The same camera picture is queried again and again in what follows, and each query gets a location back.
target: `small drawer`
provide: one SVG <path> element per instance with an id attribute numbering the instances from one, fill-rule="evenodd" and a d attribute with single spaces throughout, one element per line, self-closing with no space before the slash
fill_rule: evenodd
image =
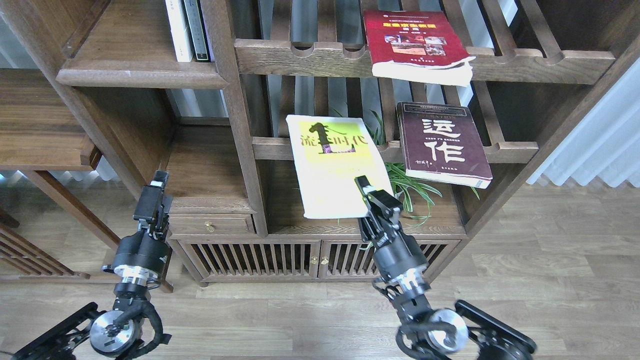
<path id="1" fill-rule="evenodd" d="M 255 233 L 251 214 L 172 214 L 169 228 L 185 235 Z"/>

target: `red book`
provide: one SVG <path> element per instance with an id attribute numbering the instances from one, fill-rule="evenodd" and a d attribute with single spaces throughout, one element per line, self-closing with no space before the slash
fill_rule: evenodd
<path id="1" fill-rule="evenodd" d="M 467 86 L 470 56 L 443 12 L 364 12 L 374 76 Z"/>
<path id="2" fill-rule="evenodd" d="M 463 106 L 399 102 L 406 174 L 485 189 L 493 179 L 471 112 Z"/>

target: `drawer knob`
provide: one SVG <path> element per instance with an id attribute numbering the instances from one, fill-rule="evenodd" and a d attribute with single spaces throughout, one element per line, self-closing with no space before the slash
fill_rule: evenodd
<path id="1" fill-rule="evenodd" d="M 207 228 L 207 231 L 209 231 L 210 233 L 213 233 L 216 230 L 216 228 L 211 224 L 210 221 L 205 222 L 204 226 Z"/>

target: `wooden floor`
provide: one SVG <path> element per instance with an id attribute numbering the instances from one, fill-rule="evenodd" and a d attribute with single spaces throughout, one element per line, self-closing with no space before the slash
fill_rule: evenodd
<path id="1" fill-rule="evenodd" d="M 95 273 L 107 247 L 24 181 L 0 184 L 18 232 L 75 271 Z M 135 202 L 118 183 L 69 188 L 119 236 Z M 434 307 L 465 299 L 532 337 L 536 359 L 640 359 L 640 191 L 525 186 L 432 284 Z M 11 272 L 2 265 L 0 273 Z M 406 359 L 397 318 L 369 284 L 212 284 L 174 261 L 175 292 L 153 293 L 171 343 L 147 359 Z M 0 350 L 14 352 L 110 284 L 0 284 Z M 475 359 L 468 346 L 453 359 Z M 82 344 L 78 359 L 103 359 Z"/>

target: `book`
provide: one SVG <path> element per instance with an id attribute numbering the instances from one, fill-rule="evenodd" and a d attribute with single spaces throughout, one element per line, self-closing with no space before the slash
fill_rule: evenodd
<path id="1" fill-rule="evenodd" d="M 200 11 L 200 1 L 184 0 L 184 8 L 189 20 L 189 30 L 191 31 L 191 41 L 193 42 L 196 61 L 210 61 L 207 35 L 204 31 L 204 22 Z"/>
<path id="2" fill-rule="evenodd" d="M 406 174 L 486 189 L 493 179 L 471 112 L 464 106 L 399 102 Z"/>
<path id="3" fill-rule="evenodd" d="M 176 60 L 181 63 L 191 62 L 191 59 L 193 59 L 191 37 L 182 0 L 164 0 L 164 3 L 169 16 L 169 27 Z"/>
<path id="4" fill-rule="evenodd" d="M 364 12 L 372 73 L 441 85 L 467 86 L 475 59 L 443 12 Z"/>
<path id="5" fill-rule="evenodd" d="M 393 194 L 362 119 L 288 115 L 286 120 L 305 218 L 364 217 L 367 207 L 355 183 L 358 176 Z"/>

